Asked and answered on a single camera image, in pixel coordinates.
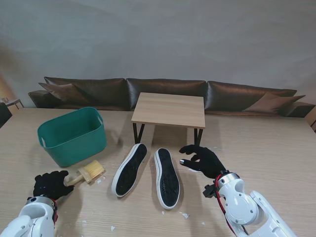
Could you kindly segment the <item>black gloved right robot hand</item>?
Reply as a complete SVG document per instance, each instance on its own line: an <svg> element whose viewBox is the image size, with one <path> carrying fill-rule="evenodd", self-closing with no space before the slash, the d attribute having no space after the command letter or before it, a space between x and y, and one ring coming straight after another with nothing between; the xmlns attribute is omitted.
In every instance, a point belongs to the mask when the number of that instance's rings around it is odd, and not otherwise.
<svg viewBox="0 0 316 237"><path fill-rule="evenodd" d="M179 152L187 155L194 153L190 160L180 160L180 164L192 170L200 171L208 178L215 179L221 174L221 171L227 170L216 154L206 147L187 145L182 147Z"/></svg>

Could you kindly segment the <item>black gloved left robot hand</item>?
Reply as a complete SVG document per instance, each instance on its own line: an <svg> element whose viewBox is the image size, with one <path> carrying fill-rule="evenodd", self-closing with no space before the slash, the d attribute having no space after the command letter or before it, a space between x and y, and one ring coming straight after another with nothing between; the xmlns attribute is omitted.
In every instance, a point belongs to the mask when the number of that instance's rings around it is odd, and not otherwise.
<svg viewBox="0 0 316 237"><path fill-rule="evenodd" d="M66 186L64 179L68 176L68 171L53 171L35 177L33 190L34 197L47 197L58 200L60 197L67 196L74 190L74 185Z"/></svg>

